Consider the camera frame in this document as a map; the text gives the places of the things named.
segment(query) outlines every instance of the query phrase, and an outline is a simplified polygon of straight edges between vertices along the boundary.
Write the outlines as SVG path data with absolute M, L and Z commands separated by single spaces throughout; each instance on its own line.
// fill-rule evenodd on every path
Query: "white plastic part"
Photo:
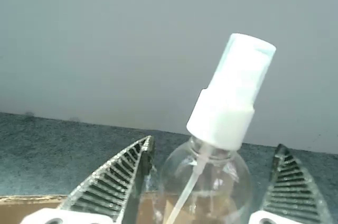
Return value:
M 275 215 L 266 211 L 257 211 L 250 216 L 249 224 L 301 224 L 300 222 Z
M 60 209 L 41 209 L 26 216 L 21 224 L 114 224 L 113 220 L 106 216 L 94 213 L 73 212 Z
M 238 150 L 275 51 L 263 40 L 232 34 L 208 88 L 196 102 L 188 131 L 217 148 Z

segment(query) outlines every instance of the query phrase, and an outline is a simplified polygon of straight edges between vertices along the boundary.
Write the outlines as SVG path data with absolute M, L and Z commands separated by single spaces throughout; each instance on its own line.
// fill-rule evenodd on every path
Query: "clear plastic bottle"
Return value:
M 156 223 L 248 223 L 250 175 L 237 150 L 275 51 L 270 43 L 252 36 L 231 35 L 187 123 L 193 136 L 162 168 Z
M 203 142 L 195 137 L 178 147 L 161 172 L 159 223 L 166 223 L 201 155 Z M 174 223 L 248 223 L 251 203 L 248 168 L 236 151 L 212 148 L 211 154 Z

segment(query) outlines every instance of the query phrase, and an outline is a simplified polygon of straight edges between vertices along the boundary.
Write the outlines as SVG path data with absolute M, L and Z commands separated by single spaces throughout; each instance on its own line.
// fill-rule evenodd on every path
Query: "gray carpet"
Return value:
M 156 140 L 157 167 L 188 139 L 157 130 L 0 113 L 0 195 L 68 194 L 110 157 L 147 135 Z M 239 151 L 253 177 L 254 208 L 267 188 L 274 150 L 243 144 Z M 338 223 L 338 155 L 292 152 L 309 169 Z

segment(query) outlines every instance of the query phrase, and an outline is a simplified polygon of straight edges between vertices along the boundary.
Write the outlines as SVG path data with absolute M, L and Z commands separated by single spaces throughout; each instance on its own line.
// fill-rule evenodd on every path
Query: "gray wall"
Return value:
M 338 0 L 0 0 L 0 111 L 185 133 L 232 32 L 277 46 L 246 142 L 338 153 Z

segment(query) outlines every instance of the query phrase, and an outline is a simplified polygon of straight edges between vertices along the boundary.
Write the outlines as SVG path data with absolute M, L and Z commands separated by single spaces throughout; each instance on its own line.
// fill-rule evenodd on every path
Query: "plastic bottle cap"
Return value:
M 263 40 L 232 34 L 208 88 L 200 93 L 188 131 L 215 147 L 238 150 L 275 51 Z

